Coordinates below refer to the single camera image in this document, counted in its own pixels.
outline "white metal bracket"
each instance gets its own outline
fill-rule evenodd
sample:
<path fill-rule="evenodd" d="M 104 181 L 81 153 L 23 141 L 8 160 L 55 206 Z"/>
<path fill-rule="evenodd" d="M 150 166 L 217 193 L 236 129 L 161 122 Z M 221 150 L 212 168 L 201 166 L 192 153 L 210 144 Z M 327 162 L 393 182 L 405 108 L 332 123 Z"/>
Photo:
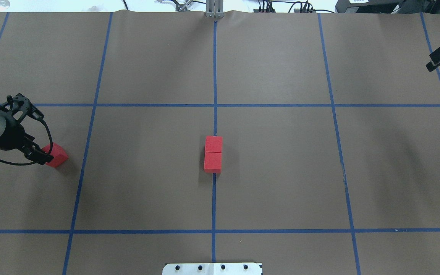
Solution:
<path fill-rule="evenodd" d="M 206 17 L 223 17 L 223 0 L 206 0 Z"/>
<path fill-rule="evenodd" d="M 262 275 L 262 263 L 167 264 L 162 275 Z"/>

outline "red foam cube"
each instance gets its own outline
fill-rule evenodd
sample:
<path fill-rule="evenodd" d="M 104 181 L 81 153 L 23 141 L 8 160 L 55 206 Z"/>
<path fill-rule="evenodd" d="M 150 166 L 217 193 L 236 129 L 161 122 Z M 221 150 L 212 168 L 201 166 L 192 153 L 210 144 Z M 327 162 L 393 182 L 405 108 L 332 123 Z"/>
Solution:
<path fill-rule="evenodd" d="M 42 150 L 48 153 L 50 150 L 50 144 L 42 148 Z M 50 155 L 52 155 L 54 159 L 51 162 L 47 162 L 46 164 L 54 168 L 63 164 L 69 158 L 69 156 L 66 154 L 66 151 L 64 151 L 64 149 L 55 142 L 54 142 L 54 147 L 52 147 L 52 152 L 50 152 Z"/>
<path fill-rule="evenodd" d="M 203 169 L 206 173 L 221 173 L 222 153 L 205 152 L 205 165 Z"/>
<path fill-rule="evenodd" d="M 222 152 L 223 137 L 221 136 L 206 136 L 205 152 L 221 153 Z"/>

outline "black wire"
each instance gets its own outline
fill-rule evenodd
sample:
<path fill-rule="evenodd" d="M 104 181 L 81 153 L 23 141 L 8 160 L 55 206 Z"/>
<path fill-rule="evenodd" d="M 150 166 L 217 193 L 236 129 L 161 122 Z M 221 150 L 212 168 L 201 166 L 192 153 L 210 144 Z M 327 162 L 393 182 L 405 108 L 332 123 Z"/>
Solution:
<path fill-rule="evenodd" d="M 290 10 L 288 10 L 288 13 L 291 12 L 291 9 L 292 9 L 296 4 L 300 4 L 300 9 L 302 8 L 302 5 L 303 5 L 303 3 L 300 2 L 300 1 L 297 1 L 297 2 L 290 2 L 290 3 L 293 3 L 293 5 L 291 5 Z"/>
<path fill-rule="evenodd" d="M 312 11 L 328 11 L 328 12 L 331 12 L 331 13 L 335 13 L 335 12 L 333 12 L 333 11 L 331 11 L 331 10 L 309 10 L 309 11 L 307 11 L 307 12 L 312 12 Z"/>
<path fill-rule="evenodd" d="M 299 1 L 297 1 L 297 2 L 288 2 L 288 1 L 272 0 L 271 2 L 275 2 L 275 3 L 288 3 L 288 4 L 291 4 L 291 3 L 297 3 L 297 2 L 299 2 Z"/>
<path fill-rule="evenodd" d="M 49 130 L 49 127 L 47 126 L 47 123 L 45 123 L 45 121 L 43 121 L 43 120 L 41 121 L 41 123 L 44 125 L 45 130 L 47 131 L 47 135 L 49 136 L 50 148 L 49 148 L 49 152 L 47 153 L 47 155 L 50 155 L 50 153 L 52 153 L 52 149 L 54 148 L 54 142 L 52 141 L 52 135 L 50 134 L 50 130 Z M 17 167 L 24 167 L 27 165 L 36 164 L 36 162 L 26 162 L 26 163 L 7 162 L 7 161 L 1 160 L 1 159 L 0 159 L 0 162 L 4 163 L 4 164 L 14 165 Z"/>
<path fill-rule="evenodd" d="M 307 10 L 311 10 L 312 8 L 310 7 L 311 4 L 307 2 L 305 2 L 305 5 L 303 5 L 303 7 L 300 7 L 301 12 L 307 12 Z"/>

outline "black electronic device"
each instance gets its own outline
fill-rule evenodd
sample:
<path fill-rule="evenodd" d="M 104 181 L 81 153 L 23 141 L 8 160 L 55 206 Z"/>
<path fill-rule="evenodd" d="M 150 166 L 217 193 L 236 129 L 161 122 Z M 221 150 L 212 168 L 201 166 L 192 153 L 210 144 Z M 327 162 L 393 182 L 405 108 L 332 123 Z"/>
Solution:
<path fill-rule="evenodd" d="M 338 13 L 391 13 L 401 0 L 338 0 Z"/>

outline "table surface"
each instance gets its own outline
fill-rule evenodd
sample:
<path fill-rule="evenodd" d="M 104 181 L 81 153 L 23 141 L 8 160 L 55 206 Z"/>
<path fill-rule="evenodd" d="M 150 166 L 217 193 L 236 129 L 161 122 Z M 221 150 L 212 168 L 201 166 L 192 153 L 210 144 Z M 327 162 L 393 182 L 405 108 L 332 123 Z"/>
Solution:
<path fill-rule="evenodd" d="M 440 274 L 439 45 L 429 14 L 0 13 L 0 103 L 70 157 L 0 164 L 0 274 Z"/>

